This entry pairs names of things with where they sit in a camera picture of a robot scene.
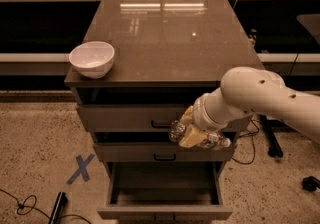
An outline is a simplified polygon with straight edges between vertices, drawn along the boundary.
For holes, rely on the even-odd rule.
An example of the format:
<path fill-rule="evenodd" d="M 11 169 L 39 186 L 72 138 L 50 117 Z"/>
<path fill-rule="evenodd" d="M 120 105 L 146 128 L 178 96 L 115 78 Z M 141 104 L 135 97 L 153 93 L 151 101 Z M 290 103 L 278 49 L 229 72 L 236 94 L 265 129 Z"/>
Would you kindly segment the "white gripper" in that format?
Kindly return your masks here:
<path fill-rule="evenodd" d="M 189 106 L 182 117 L 180 123 L 189 126 L 179 142 L 180 147 L 191 148 L 202 142 L 207 134 L 204 132 L 214 132 L 225 128 L 230 122 L 230 113 L 225 100 L 220 92 L 205 93 Z"/>

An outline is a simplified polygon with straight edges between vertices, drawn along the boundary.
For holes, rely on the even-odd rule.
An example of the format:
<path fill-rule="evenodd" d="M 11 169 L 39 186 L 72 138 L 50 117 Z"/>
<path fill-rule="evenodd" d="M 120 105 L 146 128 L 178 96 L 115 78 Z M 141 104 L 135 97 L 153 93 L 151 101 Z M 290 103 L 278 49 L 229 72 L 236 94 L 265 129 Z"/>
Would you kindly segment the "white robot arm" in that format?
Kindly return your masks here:
<path fill-rule="evenodd" d="M 227 71 L 220 87 L 184 113 L 187 129 L 179 145 L 191 148 L 229 123 L 254 114 L 273 117 L 320 143 L 320 97 L 287 87 L 276 73 L 251 67 Z"/>

